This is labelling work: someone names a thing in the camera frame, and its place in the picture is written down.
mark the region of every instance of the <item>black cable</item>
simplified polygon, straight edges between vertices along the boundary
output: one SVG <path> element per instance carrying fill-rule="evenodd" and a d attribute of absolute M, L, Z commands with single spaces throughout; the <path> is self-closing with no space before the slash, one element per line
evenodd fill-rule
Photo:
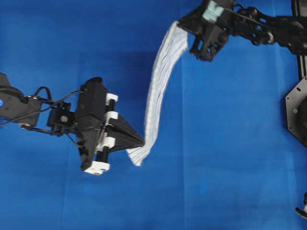
<path fill-rule="evenodd" d="M 81 148 L 81 149 L 83 149 L 84 148 L 84 146 L 82 146 L 82 145 L 79 145 L 77 142 L 75 142 L 74 141 L 74 139 L 72 139 L 72 137 L 71 136 L 69 136 L 69 134 L 68 133 L 65 133 L 66 134 L 66 136 L 68 136 L 68 138 L 73 142 L 73 144 L 75 145 L 75 146 L 77 146 L 78 148 Z"/>
<path fill-rule="evenodd" d="M 12 123 L 12 122 L 21 120 L 21 119 L 25 119 L 25 118 L 27 118 L 27 117 L 29 117 L 29 116 L 32 116 L 32 115 L 35 115 L 35 114 L 43 113 L 43 112 L 45 112 L 45 111 L 47 111 L 47 110 L 49 110 L 49 109 L 52 109 L 54 106 L 56 106 L 57 104 L 62 103 L 62 102 L 65 101 L 67 98 L 73 96 L 73 95 L 76 94 L 76 93 L 84 93 L 84 91 L 74 91 L 74 92 L 71 92 L 71 93 L 67 94 L 65 97 L 63 97 L 60 101 L 54 102 L 51 106 L 49 106 L 49 107 L 46 108 L 46 109 L 38 110 L 38 111 L 32 112 L 32 113 L 30 113 L 30 114 L 27 114 L 27 115 L 24 115 L 24 116 L 20 116 L 20 117 L 14 118 L 14 119 L 12 119 L 12 120 L 9 120 L 9 121 L 7 121 L 7 122 L 1 123 L 1 124 L 0 124 L 0 127 L 5 126 L 5 125 L 7 125 L 7 124 L 9 124 L 9 123 Z"/>
<path fill-rule="evenodd" d="M 234 5 L 234 8 L 235 7 L 240 7 L 241 9 L 243 9 L 243 6 L 241 4 L 236 4 L 236 5 Z"/>
<path fill-rule="evenodd" d="M 254 22 L 254 23 L 258 24 L 258 25 L 261 25 L 261 26 L 263 26 L 263 27 L 266 27 L 266 28 L 269 28 L 269 29 L 278 29 L 278 28 L 276 28 L 276 27 L 268 26 L 268 25 L 266 25 L 266 24 L 263 24 L 263 23 L 261 23 L 261 22 L 258 22 L 257 20 L 252 19 L 252 18 L 250 18 L 250 17 L 247 17 L 247 16 L 245 16 L 245 15 L 236 13 L 236 12 L 234 12 L 234 11 L 231 10 L 231 9 L 224 8 L 224 10 L 226 10 L 226 11 L 228 11 L 228 12 L 231 12 L 231 13 L 233 13 L 233 14 L 235 14 L 235 15 L 241 17 L 241 18 L 245 18 L 245 19 L 247 19 L 247 20 L 250 20 L 250 21 L 252 21 L 252 22 Z"/>
<path fill-rule="evenodd" d="M 37 97 L 37 95 L 42 91 L 42 90 L 46 90 L 46 93 L 48 95 L 48 100 L 52 100 L 52 96 L 51 96 L 51 92 L 50 92 L 50 89 L 46 86 L 42 86 L 42 87 L 39 87 L 37 89 L 37 91 L 32 95 L 33 97 Z"/>

